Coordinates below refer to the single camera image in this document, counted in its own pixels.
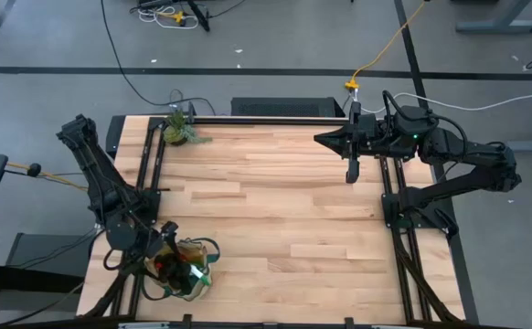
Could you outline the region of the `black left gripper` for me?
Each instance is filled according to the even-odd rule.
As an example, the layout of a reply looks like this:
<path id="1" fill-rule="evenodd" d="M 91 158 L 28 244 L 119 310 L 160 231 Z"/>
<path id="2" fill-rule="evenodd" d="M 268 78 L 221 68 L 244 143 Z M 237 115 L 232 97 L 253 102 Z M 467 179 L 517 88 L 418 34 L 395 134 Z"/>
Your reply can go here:
<path id="1" fill-rule="evenodd" d="M 159 277 L 173 292 L 182 292 L 183 288 L 191 288 L 190 264 L 180 256 L 176 244 L 178 225 L 168 221 L 160 229 L 150 228 L 145 242 L 143 260 L 151 261 L 160 257 Z"/>

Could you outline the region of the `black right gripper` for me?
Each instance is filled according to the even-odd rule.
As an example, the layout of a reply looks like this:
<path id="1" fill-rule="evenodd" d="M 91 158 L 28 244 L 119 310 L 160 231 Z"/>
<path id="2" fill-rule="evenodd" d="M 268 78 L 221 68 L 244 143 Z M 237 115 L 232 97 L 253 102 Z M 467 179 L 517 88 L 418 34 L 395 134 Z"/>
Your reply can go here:
<path id="1" fill-rule="evenodd" d="M 353 101 L 350 105 L 348 126 L 316 134 L 314 139 L 336 154 L 348 154 L 350 160 L 356 160 L 360 155 L 375 156 L 375 142 L 378 139 L 377 118 L 374 114 L 363 114 L 361 104 Z"/>

